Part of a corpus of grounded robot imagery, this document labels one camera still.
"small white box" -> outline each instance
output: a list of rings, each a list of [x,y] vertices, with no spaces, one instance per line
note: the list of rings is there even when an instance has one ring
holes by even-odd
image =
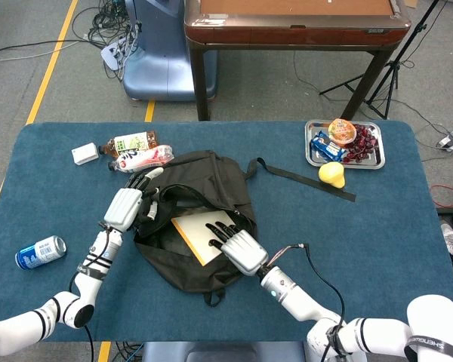
[[[75,164],[85,164],[86,162],[99,158],[97,147],[93,143],[88,143],[72,150]]]

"yellow pear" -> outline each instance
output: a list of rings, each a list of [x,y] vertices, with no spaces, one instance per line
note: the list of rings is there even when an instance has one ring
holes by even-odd
[[[339,162],[329,162],[322,165],[319,169],[319,179],[323,183],[342,189],[346,185],[344,166]]]

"table leg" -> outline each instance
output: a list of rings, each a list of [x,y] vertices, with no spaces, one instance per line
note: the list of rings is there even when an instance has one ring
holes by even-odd
[[[190,49],[191,71],[195,88],[196,111],[199,121],[209,121],[208,101],[206,98],[205,62],[202,49]]]
[[[347,104],[344,112],[342,113],[342,118],[350,121],[353,119],[357,110],[361,106],[362,102],[365,99],[365,96],[371,90],[372,85],[378,79],[378,76],[382,72],[384,66],[391,58],[394,49],[388,51],[378,51],[374,58],[369,64],[368,70],[364,73],[360,83],[358,84],[356,91],[353,96],[350,98],[349,103]]]

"yellow notebook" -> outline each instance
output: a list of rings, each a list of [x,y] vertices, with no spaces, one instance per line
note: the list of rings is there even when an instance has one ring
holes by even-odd
[[[202,266],[221,254],[216,247],[210,247],[208,242],[218,238],[208,229],[205,224],[215,224],[220,221],[225,225],[235,224],[225,211],[211,211],[207,213],[194,213],[171,219],[174,227],[190,247],[193,254]]]

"white robotic arm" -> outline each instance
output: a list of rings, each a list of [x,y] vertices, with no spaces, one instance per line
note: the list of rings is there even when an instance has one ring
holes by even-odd
[[[307,335],[308,346],[317,360],[330,346],[326,359],[348,357],[361,361],[365,360],[364,353],[375,353],[408,355],[415,360],[411,352],[414,348],[418,350],[420,362],[453,362],[453,302],[444,296],[421,296],[413,300],[408,307],[409,326],[394,319],[357,318],[343,324],[333,336],[339,315],[322,307],[273,265],[288,248],[305,248],[305,245],[286,247],[267,263],[267,252],[249,233],[237,232],[221,223],[217,225],[218,231],[224,233],[224,244],[212,241],[212,246],[220,248],[243,274],[256,274],[260,285],[295,319],[317,321]]]
[[[81,328],[94,313],[97,293],[122,245],[122,233],[130,228],[145,196],[143,190],[149,181],[160,175],[161,167],[130,179],[128,186],[120,189],[112,200],[99,232],[89,248],[84,262],[78,266],[72,278],[79,295],[63,291],[49,299],[41,308],[0,321],[0,356],[12,354],[29,345],[48,338],[57,323]]]

